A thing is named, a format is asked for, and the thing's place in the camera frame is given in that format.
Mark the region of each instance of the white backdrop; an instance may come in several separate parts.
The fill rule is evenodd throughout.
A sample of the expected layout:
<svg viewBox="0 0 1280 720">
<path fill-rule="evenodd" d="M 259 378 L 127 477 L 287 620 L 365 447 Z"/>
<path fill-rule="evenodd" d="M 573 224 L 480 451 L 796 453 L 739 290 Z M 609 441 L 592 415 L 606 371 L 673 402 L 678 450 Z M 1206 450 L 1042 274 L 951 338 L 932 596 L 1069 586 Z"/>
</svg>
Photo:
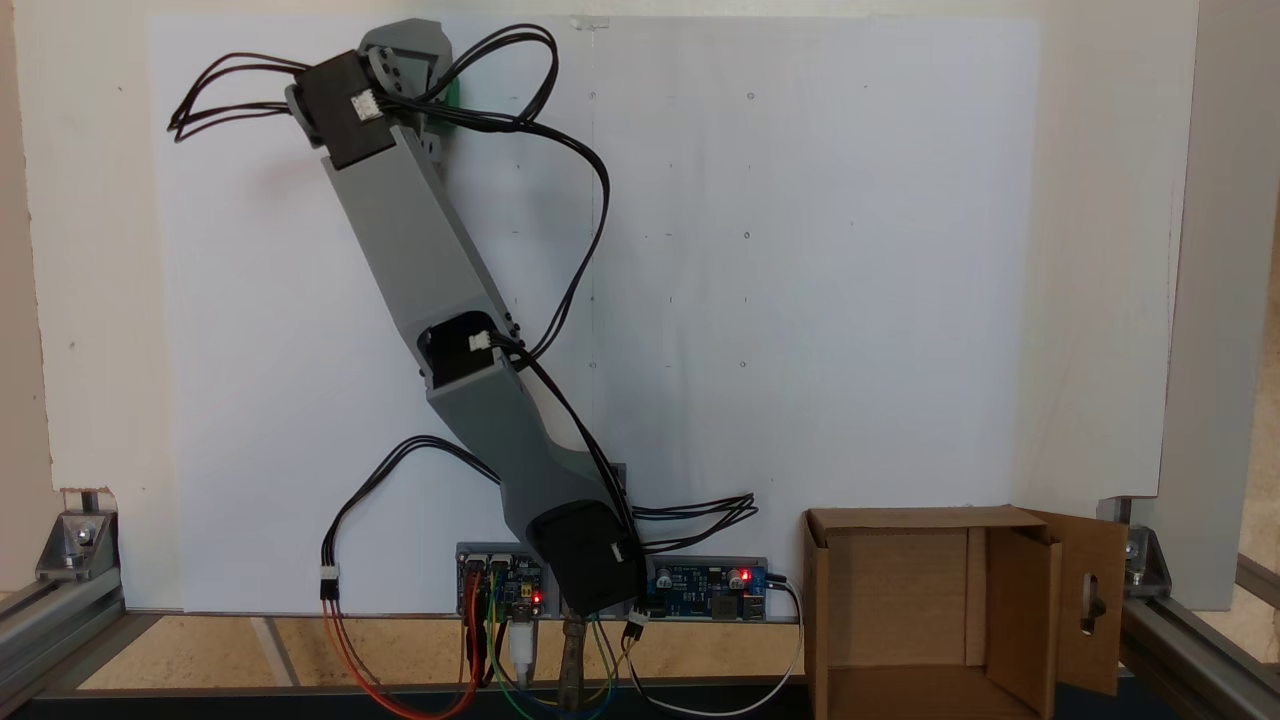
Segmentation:
<svg viewBox="0 0 1280 720">
<path fill-rule="evenodd" d="M 445 32 L 461 51 L 518 19 Z M 385 20 L 152 22 L 188 609 L 314 610 L 335 509 L 401 438 L 448 434 L 292 122 L 159 132 L 219 53 L 317 61 Z M 1038 24 L 541 22 L 564 67 L 543 120 L 591 142 L 614 192 L 548 365 L 635 501 L 754 491 L 762 514 L 699 551 L 799 574 L 805 507 L 1014 500 Z M 540 55 L 468 70 L 463 105 L 521 108 Z M 544 327 L 596 217 L 589 169 L 540 138 L 460 132 L 447 172 L 517 320 Z M 453 544 L 507 537 L 492 486 L 416 457 L 343 528 L 346 605 L 449 611 Z"/>
</svg>

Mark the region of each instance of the blue circuit board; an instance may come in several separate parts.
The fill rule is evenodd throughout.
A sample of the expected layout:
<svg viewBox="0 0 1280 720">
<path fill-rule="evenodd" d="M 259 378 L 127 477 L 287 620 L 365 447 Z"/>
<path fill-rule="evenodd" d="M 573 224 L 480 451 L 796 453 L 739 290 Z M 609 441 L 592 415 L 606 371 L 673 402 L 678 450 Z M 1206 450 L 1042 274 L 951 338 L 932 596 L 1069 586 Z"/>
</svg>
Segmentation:
<svg viewBox="0 0 1280 720">
<path fill-rule="evenodd" d="M 733 565 L 655 564 L 658 578 L 649 580 L 649 593 L 658 603 L 653 618 L 705 618 L 710 620 L 764 621 L 765 568 Z M 730 587 L 731 573 L 742 588 Z M 663 587 L 669 580 L 671 587 Z"/>
</svg>

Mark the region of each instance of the green part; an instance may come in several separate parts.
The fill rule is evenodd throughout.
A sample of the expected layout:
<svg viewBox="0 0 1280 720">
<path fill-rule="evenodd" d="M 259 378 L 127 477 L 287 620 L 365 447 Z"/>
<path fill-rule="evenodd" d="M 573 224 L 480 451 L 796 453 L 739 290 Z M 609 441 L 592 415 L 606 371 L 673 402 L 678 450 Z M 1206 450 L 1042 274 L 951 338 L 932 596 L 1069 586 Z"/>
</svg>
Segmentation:
<svg viewBox="0 0 1280 720">
<path fill-rule="evenodd" d="M 493 635 L 494 635 L 493 630 L 494 630 L 494 625 L 497 625 L 497 618 L 498 618 L 498 614 L 497 614 L 497 602 L 494 601 L 494 596 L 497 594 L 497 589 L 498 589 L 498 583 L 495 580 L 492 580 L 490 584 L 489 584 L 489 611 L 486 614 L 486 621 L 485 621 L 485 630 L 486 630 L 485 634 L 489 638 L 489 657 L 490 659 L 498 657 L 497 646 L 494 646 L 494 641 L 493 641 Z M 596 615 L 593 620 L 594 621 L 593 621 L 591 629 L 595 632 L 595 648 L 600 652 L 600 660 L 603 660 L 605 664 L 608 664 L 608 653 L 604 651 L 604 642 L 600 639 L 600 634 L 604 630 L 600 628 L 600 618 L 599 618 L 599 615 Z M 617 673 L 617 667 L 613 667 L 613 671 L 607 673 L 605 676 L 604 676 L 605 678 L 605 685 L 604 685 L 605 694 L 608 694 L 609 692 L 613 692 L 614 673 Z M 529 712 L 525 712 L 525 708 L 521 707 L 518 702 L 516 702 L 516 697 L 512 696 L 511 692 L 507 689 L 507 682 L 503 679 L 502 673 L 495 673 L 494 674 L 494 679 L 498 680 L 498 689 L 502 691 L 502 696 L 504 698 L 507 698 L 507 702 L 511 703 L 511 706 L 516 710 L 516 712 L 518 712 L 520 716 L 524 717 L 525 720 L 534 720 L 534 717 L 530 716 Z M 556 708 L 554 708 L 554 706 L 548 706 L 547 710 L 554 711 Z M 600 715 L 604 714 L 605 710 L 607 708 L 602 705 L 602 707 L 598 708 L 595 712 L 593 712 L 586 720 L 596 720 Z"/>
<path fill-rule="evenodd" d="M 453 78 L 453 82 L 449 83 L 449 87 L 444 88 L 444 104 L 449 108 L 461 108 L 462 106 L 461 97 L 462 97 L 462 79 Z M 426 129 L 436 135 L 451 132 L 456 127 L 458 126 L 451 123 L 449 120 L 442 120 L 439 118 L 428 115 Z"/>
</svg>

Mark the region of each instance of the green wire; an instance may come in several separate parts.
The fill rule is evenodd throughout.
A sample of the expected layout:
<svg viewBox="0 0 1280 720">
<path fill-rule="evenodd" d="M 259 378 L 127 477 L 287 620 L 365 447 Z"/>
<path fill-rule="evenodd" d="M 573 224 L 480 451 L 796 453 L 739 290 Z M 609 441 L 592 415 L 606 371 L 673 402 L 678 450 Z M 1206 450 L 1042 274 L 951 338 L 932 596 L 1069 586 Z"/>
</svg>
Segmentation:
<svg viewBox="0 0 1280 720">
<path fill-rule="evenodd" d="M 495 651 L 493 644 L 493 619 L 495 614 L 494 609 L 497 607 L 494 597 L 498 594 L 497 591 L 498 591 L 498 578 L 494 578 L 493 580 L 489 582 L 489 619 L 486 628 L 489 630 L 486 633 L 489 635 L 489 657 L 494 659 L 494 662 L 498 661 L 498 652 Z M 509 702 L 511 706 L 516 708 L 516 712 L 518 712 L 525 720 L 534 720 L 531 715 L 525 712 L 524 707 L 520 707 L 520 703 L 516 702 L 516 698 L 511 697 L 511 692 L 507 691 L 507 683 L 506 680 L 503 680 L 502 673 L 498 673 L 494 676 L 498 679 L 498 688 L 502 691 L 502 696 L 506 697 L 507 702 Z"/>
<path fill-rule="evenodd" d="M 497 650 L 494 647 L 494 641 L 493 641 L 493 635 L 494 635 L 494 633 L 493 633 L 493 625 L 494 625 L 494 621 L 495 621 L 495 618 L 497 618 L 497 602 L 495 602 L 495 596 L 498 594 L 497 589 L 498 589 L 498 578 L 494 578 L 494 579 L 492 579 L 489 582 L 489 612 L 488 612 L 488 620 L 486 620 L 486 628 L 485 628 L 488 630 L 485 634 L 488 635 L 488 639 L 489 639 L 489 657 L 494 659 L 494 661 L 497 661 L 497 657 L 498 657 L 498 652 L 497 652 Z M 599 616 L 596 616 L 596 618 L 593 619 L 591 632 L 593 632 L 591 634 L 595 635 L 595 648 L 600 652 L 600 660 L 607 664 L 608 662 L 608 660 L 607 660 L 608 656 L 604 652 L 604 642 L 600 639 L 602 630 L 600 630 L 600 619 L 599 619 Z M 516 708 L 516 712 L 518 712 L 521 715 L 521 717 L 524 717 L 525 720 L 534 720 L 534 717 L 530 716 L 527 712 L 525 712 L 525 708 L 521 707 L 518 702 L 516 702 L 516 698 L 511 694 L 511 692 L 508 692 L 508 689 L 507 689 L 507 682 L 503 679 L 502 673 L 495 674 L 494 678 L 498 680 L 498 689 L 502 691 L 502 696 L 506 697 L 507 702 L 509 702 L 511 706 Z M 604 683 L 605 683 L 604 684 L 604 694 L 605 694 L 605 697 L 608 697 L 608 693 L 613 689 L 613 673 L 608 671 L 608 667 L 605 667 Z M 602 706 L 594 714 L 591 714 L 590 716 L 588 716 L 586 720 L 596 720 L 604 712 L 604 710 L 605 710 L 605 707 Z"/>
</svg>

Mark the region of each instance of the white connector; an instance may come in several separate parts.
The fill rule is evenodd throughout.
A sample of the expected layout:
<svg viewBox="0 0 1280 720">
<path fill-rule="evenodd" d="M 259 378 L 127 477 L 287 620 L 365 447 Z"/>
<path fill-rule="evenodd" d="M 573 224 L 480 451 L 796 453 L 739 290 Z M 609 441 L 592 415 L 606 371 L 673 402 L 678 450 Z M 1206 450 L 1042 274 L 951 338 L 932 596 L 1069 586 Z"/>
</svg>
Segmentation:
<svg viewBox="0 0 1280 720">
<path fill-rule="evenodd" d="M 516 669 L 516 684 L 527 688 L 534 679 L 534 660 L 538 657 L 538 621 L 517 623 L 507 626 L 508 655 Z"/>
<path fill-rule="evenodd" d="M 351 106 L 356 109 L 356 117 L 362 123 L 383 117 L 383 109 L 378 106 L 378 100 L 374 97 L 372 90 L 352 95 Z"/>
<path fill-rule="evenodd" d="M 483 331 L 468 337 L 467 347 L 471 348 L 471 352 L 475 352 L 476 350 L 489 350 L 493 347 L 493 340 L 489 337 L 489 331 Z"/>
</svg>

